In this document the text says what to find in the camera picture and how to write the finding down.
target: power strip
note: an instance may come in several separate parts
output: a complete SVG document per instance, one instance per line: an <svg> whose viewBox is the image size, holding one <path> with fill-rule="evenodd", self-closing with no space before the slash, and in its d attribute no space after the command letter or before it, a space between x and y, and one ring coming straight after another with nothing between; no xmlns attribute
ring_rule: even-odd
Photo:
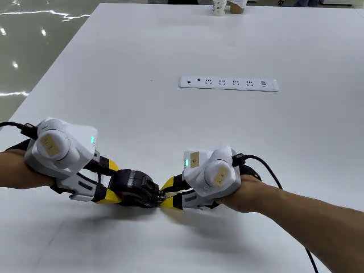
<svg viewBox="0 0 364 273"><path fill-rule="evenodd" d="M180 87L278 92L276 80L266 78L182 76Z"/></svg>

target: forearm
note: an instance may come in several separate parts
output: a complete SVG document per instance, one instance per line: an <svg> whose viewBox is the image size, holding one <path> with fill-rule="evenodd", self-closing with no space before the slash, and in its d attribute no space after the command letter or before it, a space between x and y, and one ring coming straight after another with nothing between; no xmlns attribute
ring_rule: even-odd
<svg viewBox="0 0 364 273"><path fill-rule="evenodd" d="M266 186L257 212L270 217L332 272L364 268L364 213Z"/></svg>
<svg viewBox="0 0 364 273"><path fill-rule="evenodd" d="M34 172L26 165L23 151L0 152L0 187L25 189L53 183L53 178Z"/></svg>

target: gray floor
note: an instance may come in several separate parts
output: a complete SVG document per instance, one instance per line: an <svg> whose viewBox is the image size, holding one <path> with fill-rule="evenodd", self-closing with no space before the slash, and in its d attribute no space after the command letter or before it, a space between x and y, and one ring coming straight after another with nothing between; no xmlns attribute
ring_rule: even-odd
<svg viewBox="0 0 364 273"><path fill-rule="evenodd" d="M155 3L166 1L150 0ZM277 1L261 0L250 5L276 6ZM100 2L0 2L0 121L6 121L12 116ZM147 3L147 0L102 2ZM292 6L294 2L295 0L286 0L284 5Z"/></svg>

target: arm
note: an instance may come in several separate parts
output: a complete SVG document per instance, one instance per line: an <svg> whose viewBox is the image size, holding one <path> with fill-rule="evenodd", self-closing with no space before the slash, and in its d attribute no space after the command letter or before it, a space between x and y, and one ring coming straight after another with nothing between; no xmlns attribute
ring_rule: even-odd
<svg viewBox="0 0 364 273"><path fill-rule="evenodd" d="M217 201L271 218L334 273L363 270L364 212L285 192L253 176L241 178L240 189Z"/></svg>
<svg viewBox="0 0 364 273"><path fill-rule="evenodd" d="M0 152L0 187L27 189L51 186L53 183L53 178L41 175L26 165L24 151Z"/></svg>

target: hand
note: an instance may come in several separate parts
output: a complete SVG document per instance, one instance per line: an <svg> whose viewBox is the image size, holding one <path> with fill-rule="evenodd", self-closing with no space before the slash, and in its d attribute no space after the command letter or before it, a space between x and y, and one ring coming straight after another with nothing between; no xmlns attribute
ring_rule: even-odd
<svg viewBox="0 0 364 273"><path fill-rule="evenodd" d="M232 195L215 201L238 212L257 212L259 203L264 199L264 194L272 188L274 187L266 185L252 175L242 175L239 189Z"/></svg>
<svg viewBox="0 0 364 273"><path fill-rule="evenodd" d="M28 189L53 185L53 178L33 171L24 162L24 154L22 150L0 153L0 187Z"/></svg>

